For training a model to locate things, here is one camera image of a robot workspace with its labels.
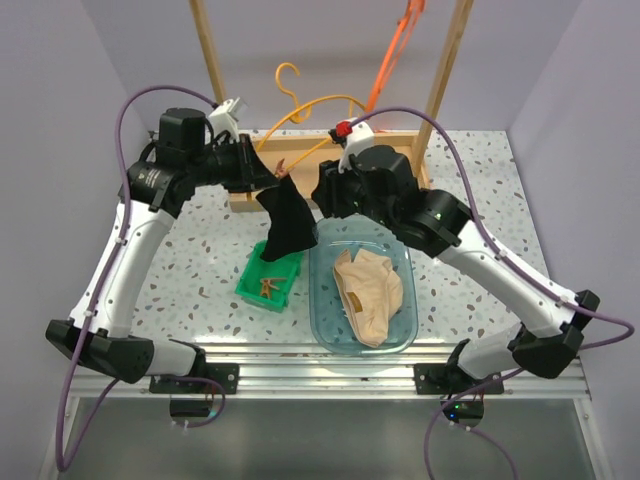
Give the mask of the black underwear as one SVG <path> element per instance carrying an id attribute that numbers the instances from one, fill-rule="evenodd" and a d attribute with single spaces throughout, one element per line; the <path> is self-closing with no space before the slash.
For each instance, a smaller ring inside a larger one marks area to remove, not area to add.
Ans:
<path id="1" fill-rule="evenodd" d="M 263 190 L 256 200 L 267 211 L 270 227 L 260 258 L 275 262 L 317 245 L 317 223 L 311 209 L 289 175 L 276 187 Z"/>

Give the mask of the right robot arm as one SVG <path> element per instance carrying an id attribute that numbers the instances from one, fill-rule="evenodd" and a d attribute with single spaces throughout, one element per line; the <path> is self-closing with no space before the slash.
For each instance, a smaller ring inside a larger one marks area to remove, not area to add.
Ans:
<path id="1" fill-rule="evenodd" d="M 427 381 L 442 393 L 464 393 L 499 372 L 521 368 L 557 378 L 577 357 L 583 330 L 600 303 L 589 290 L 573 292 L 531 268 L 489 234 L 454 195 L 425 189 L 408 158 L 375 145 L 350 158 L 324 161 L 311 198 L 326 218 L 361 214 L 389 229 L 405 246 L 468 276 L 508 307 L 519 324 L 480 339 L 465 339 Z"/>

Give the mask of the beige underwear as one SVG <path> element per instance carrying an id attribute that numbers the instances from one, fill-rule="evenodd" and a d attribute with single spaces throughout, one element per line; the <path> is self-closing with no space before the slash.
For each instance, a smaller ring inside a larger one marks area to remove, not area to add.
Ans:
<path id="1" fill-rule="evenodd" d="M 388 338 L 389 324 L 403 303 L 404 286 L 389 257 L 360 248 L 343 250 L 333 264 L 333 277 L 356 339 L 378 348 Z"/>

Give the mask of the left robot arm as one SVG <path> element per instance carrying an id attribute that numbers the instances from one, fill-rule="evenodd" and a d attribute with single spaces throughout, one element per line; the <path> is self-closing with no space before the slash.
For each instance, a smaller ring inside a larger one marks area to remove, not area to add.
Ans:
<path id="1" fill-rule="evenodd" d="M 171 108 L 156 140 L 126 170 L 108 244 L 68 319 L 45 337 L 76 365 L 134 384 L 150 376 L 193 393 L 210 371 L 204 351 L 188 342 L 132 335 L 134 307 L 152 260 L 197 188 L 220 185 L 250 193 L 277 184 L 229 102 L 210 114 Z"/>

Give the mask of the yellow plastic hanger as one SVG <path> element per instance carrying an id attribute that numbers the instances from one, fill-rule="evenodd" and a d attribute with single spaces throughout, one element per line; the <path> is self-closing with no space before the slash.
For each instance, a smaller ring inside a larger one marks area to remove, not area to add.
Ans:
<path id="1" fill-rule="evenodd" d="M 290 69 L 291 71 L 294 72 L 294 74 L 296 76 L 300 75 L 300 70 L 299 68 L 294 65 L 291 62 L 283 62 L 281 64 L 279 64 L 276 67 L 275 73 L 274 73 L 274 80 L 276 83 L 276 87 L 278 88 L 278 90 L 286 95 L 289 96 L 293 102 L 294 102 L 294 109 L 291 110 L 288 114 L 286 114 L 285 116 L 283 116 L 280 120 L 278 120 L 266 133 L 265 135 L 259 140 L 258 146 L 256 147 L 256 151 L 259 152 L 267 143 L 267 141 L 272 137 L 272 135 L 279 130 L 285 123 L 290 122 L 293 123 L 294 125 L 300 125 L 303 124 L 304 122 L 306 122 L 307 120 L 309 120 L 312 116 L 313 113 L 313 107 L 316 105 L 320 105 L 320 104 L 324 104 L 327 102 L 331 102 L 331 101 L 337 101 L 337 100 L 345 100 L 349 102 L 349 107 L 348 107 L 348 114 L 349 116 L 352 116 L 355 108 L 359 108 L 363 113 L 366 113 L 367 111 L 365 110 L 366 105 L 361 102 L 360 100 L 356 99 L 355 97 L 351 96 L 351 95 L 346 95 L 346 94 L 333 94 L 333 95 L 326 95 L 326 96 L 322 96 L 322 97 L 317 97 L 315 99 L 312 99 L 304 104 L 302 104 L 299 100 L 298 100 L 298 96 L 295 94 L 295 92 L 291 89 L 286 88 L 281 80 L 281 74 L 283 72 L 284 69 Z M 289 171 L 289 173 L 300 163 L 302 162 L 304 159 L 306 159 L 307 157 L 309 157 L 312 153 L 316 152 L 317 150 L 319 150 L 321 147 L 325 146 L 326 144 L 328 144 L 329 142 L 331 142 L 331 138 L 327 137 L 323 140 L 321 140 L 317 145 L 311 147 L 310 149 L 308 149 L 304 154 L 302 154 L 297 160 L 295 160 L 293 163 L 291 163 L 289 166 L 287 166 L 287 170 Z"/>

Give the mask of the orange plastic hanger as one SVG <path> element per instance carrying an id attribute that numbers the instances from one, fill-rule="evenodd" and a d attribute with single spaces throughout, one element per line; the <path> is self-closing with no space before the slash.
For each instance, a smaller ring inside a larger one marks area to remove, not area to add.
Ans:
<path id="1" fill-rule="evenodd" d="M 379 97 L 400 60 L 426 6 L 426 0 L 409 0 L 407 2 L 403 16 L 396 22 L 396 29 L 370 89 L 366 111 L 371 111 L 376 107 Z"/>

